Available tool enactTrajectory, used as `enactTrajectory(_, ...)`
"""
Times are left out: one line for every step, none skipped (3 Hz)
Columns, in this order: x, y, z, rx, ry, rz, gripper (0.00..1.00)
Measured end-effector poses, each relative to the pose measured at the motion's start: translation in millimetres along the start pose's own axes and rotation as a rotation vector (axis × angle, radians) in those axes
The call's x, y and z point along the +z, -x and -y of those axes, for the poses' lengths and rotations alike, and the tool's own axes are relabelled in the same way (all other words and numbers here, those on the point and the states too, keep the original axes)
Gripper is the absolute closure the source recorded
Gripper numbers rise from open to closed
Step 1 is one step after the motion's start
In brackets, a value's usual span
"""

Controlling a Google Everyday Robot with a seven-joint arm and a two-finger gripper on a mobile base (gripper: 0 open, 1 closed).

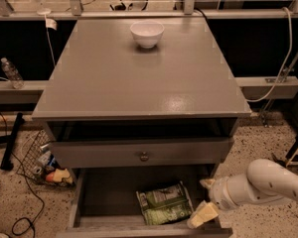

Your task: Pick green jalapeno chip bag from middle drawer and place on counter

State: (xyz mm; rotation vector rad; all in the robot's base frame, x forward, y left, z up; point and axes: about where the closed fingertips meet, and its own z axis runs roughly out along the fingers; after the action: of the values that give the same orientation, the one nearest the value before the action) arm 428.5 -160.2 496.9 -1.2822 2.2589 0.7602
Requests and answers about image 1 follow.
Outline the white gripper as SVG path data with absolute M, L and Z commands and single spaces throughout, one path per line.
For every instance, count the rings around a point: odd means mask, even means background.
M 217 218 L 220 210 L 229 211 L 247 203 L 255 202 L 255 193 L 245 174 L 215 180 L 200 180 L 202 187 L 209 189 L 211 202 L 202 201 L 187 221 L 191 229 Z

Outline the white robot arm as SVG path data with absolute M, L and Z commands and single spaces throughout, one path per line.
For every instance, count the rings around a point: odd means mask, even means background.
M 210 202 L 201 202 L 187 225 L 196 229 L 217 218 L 222 211 L 245 204 L 272 205 L 290 199 L 298 202 L 298 176 L 267 159 L 252 161 L 241 175 L 206 178 L 201 185 L 209 192 Z

